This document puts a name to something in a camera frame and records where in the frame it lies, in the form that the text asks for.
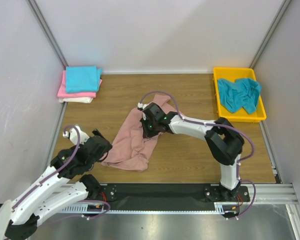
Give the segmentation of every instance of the pink cloth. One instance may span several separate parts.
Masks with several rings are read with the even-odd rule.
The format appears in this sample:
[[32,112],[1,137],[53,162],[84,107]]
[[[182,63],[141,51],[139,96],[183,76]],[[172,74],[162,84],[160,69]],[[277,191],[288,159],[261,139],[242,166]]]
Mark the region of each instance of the pink cloth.
[[[158,104],[167,114],[176,112],[167,102],[170,97],[156,94],[153,102]],[[143,113],[137,108],[130,111],[116,135],[107,158],[101,162],[103,166],[122,170],[144,171],[148,168],[149,158],[158,142],[158,135],[152,138],[143,138],[143,128],[140,119]]]
[[95,98],[97,96],[96,92],[78,92],[78,93],[66,93],[66,71],[62,72],[62,82],[59,88],[58,98],[67,99],[67,98],[82,98],[82,97],[89,97]]

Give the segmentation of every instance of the white towel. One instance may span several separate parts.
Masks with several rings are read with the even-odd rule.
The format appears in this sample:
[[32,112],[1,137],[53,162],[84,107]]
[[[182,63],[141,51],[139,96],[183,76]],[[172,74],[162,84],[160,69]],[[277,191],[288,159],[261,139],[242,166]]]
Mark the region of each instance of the white towel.
[[73,102],[73,103],[83,103],[89,104],[92,102],[92,97],[69,97],[69,98],[59,98],[59,102]]

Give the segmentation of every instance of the wooden table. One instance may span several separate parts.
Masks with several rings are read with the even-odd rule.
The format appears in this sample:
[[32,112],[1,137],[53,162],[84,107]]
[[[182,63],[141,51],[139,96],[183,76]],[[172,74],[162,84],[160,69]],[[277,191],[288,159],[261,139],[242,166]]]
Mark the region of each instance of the wooden table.
[[[70,102],[66,108],[62,127],[78,124],[88,134],[97,128],[111,143],[130,110],[145,93],[161,90],[171,93],[180,110],[188,117],[216,120],[217,105],[211,74],[132,74],[103,75],[103,82],[96,99],[90,104]],[[143,103],[153,99],[148,96]],[[240,176],[256,183],[274,183],[268,152],[257,123],[232,122],[246,133],[255,144],[255,155],[242,162]],[[60,132],[54,156],[72,143]],[[242,156],[250,153],[246,141]],[[217,183],[220,165],[213,158],[207,143],[181,135],[163,134],[143,172],[125,171],[96,163],[88,172],[103,183]]]

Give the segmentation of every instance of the stack of folded towels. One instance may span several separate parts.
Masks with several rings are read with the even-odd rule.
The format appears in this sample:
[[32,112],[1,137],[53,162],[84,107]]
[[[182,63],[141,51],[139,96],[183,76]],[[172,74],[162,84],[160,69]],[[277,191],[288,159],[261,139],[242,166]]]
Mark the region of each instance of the stack of folded towels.
[[57,94],[59,102],[91,103],[99,91],[101,73],[102,68],[96,66],[67,66]]

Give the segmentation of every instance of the cloth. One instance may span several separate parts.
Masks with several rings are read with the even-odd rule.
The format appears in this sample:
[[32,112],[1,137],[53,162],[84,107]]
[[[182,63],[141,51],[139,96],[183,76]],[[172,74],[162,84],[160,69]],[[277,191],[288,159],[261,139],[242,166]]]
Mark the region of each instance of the cloth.
[[[158,104],[167,114],[176,112],[167,102],[169,96],[156,94],[153,102]],[[103,166],[122,170],[144,171],[148,168],[149,158],[158,142],[158,135],[143,138],[143,128],[140,119],[143,113],[137,108],[130,111],[112,143],[112,149],[107,158],[101,162]]]
[[60,103],[64,102],[73,102],[73,103],[83,103],[83,104],[89,104],[92,102],[94,98],[88,97],[88,96],[82,96],[82,97],[65,97],[65,98],[59,98]]
[[89,97],[89,98],[95,98],[96,93],[95,92],[78,92],[78,93],[67,93],[66,92],[66,71],[64,70],[62,72],[62,82],[61,86],[59,88],[58,98],[80,98],[80,97]]
[[96,66],[67,66],[65,69],[65,92],[98,92],[102,68]]
[[261,85],[251,78],[240,78],[235,82],[224,78],[218,80],[220,103],[230,112],[244,108],[248,114],[257,110]]

